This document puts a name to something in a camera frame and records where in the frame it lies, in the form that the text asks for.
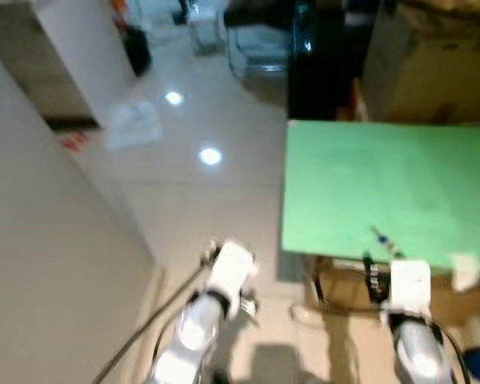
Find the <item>low brown cardboard box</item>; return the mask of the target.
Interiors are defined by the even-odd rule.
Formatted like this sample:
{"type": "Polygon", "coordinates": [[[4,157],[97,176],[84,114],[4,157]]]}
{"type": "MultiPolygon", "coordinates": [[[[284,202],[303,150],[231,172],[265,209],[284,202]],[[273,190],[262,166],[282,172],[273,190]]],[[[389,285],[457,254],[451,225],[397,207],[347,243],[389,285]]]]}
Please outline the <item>low brown cardboard box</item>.
{"type": "MultiPolygon", "coordinates": [[[[364,317],[376,311],[369,299],[363,266],[358,261],[307,256],[306,277],[307,304],[364,317]]],[[[480,318],[480,282],[459,292],[453,288],[451,274],[435,274],[431,278],[430,312],[443,325],[462,326],[480,318]]]]}

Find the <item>white paper tag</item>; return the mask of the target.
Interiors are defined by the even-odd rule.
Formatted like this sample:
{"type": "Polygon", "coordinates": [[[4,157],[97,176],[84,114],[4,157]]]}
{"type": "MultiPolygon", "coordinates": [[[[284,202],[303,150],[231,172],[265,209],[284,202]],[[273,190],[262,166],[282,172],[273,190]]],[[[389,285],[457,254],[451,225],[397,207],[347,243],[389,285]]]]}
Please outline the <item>white paper tag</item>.
{"type": "Polygon", "coordinates": [[[480,284],[480,260],[475,253],[451,253],[451,286],[456,292],[467,292],[480,284]]]}

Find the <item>green table cover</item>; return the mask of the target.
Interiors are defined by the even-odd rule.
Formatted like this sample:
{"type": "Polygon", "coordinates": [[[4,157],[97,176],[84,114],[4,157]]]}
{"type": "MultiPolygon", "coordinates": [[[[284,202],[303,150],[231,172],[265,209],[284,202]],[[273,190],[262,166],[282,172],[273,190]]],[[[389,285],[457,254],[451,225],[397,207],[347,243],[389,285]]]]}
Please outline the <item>green table cover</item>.
{"type": "Polygon", "coordinates": [[[480,266],[480,126],[289,123],[281,248],[383,260],[380,235],[441,270],[480,266]]]}

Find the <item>white crumpled cloth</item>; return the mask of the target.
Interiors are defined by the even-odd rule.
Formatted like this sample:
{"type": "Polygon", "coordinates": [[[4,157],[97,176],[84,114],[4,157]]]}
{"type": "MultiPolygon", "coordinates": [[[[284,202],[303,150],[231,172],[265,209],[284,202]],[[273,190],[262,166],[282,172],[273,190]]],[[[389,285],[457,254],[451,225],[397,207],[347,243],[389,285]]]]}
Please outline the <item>white crumpled cloth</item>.
{"type": "Polygon", "coordinates": [[[163,128],[156,107],[151,102],[137,102],[117,107],[104,131],[105,149],[117,151],[159,142],[163,128]]]}

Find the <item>black glass-top cabinet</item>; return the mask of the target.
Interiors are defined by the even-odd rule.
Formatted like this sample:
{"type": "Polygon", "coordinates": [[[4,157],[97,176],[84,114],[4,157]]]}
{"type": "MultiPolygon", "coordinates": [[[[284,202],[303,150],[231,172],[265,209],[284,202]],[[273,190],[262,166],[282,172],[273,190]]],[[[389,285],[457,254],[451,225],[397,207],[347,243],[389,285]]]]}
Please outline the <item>black glass-top cabinet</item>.
{"type": "Polygon", "coordinates": [[[362,44],[345,0],[289,0],[287,117],[327,121],[338,118],[352,95],[354,61],[362,44]]]}

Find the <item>large fragile cardboard box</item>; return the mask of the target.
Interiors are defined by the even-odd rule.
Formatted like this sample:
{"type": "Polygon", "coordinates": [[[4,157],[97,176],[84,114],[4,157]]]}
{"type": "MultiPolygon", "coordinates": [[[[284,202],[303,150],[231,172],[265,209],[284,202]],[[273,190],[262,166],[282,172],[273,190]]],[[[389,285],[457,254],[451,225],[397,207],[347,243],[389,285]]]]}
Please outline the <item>large fragile cardboard box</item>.
{"type": "Polygon", "coordinates": [[[359,85],[375,121],[480,124],[480,4],[382,0],[359,85]]]}

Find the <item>black bag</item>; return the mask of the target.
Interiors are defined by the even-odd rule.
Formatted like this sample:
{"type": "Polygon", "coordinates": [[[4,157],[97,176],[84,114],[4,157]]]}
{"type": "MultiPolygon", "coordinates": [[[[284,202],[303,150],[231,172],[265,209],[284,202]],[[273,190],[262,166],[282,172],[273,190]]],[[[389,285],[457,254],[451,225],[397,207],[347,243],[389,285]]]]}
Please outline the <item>black bag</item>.
{"type": "Polygon", "coordinates": [[[144,30],[135,28],[135,26],[127,26],[122,34],[122,41],[128,62],[135,76],[144,76],[150,69],[152,63],[147,34],[144,30]]]}

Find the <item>small white container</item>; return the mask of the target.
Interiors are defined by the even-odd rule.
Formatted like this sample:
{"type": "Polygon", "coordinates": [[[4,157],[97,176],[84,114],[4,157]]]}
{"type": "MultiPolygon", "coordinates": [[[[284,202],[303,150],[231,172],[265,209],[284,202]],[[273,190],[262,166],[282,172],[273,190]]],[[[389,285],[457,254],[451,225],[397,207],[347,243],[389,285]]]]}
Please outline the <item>small white container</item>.
{"type": "Polygon", "coordinates": [[[214,54],[219,48],[218,14],[214,10],[192,10],[186,18],[191,46],[196,54],[214,54]]]}

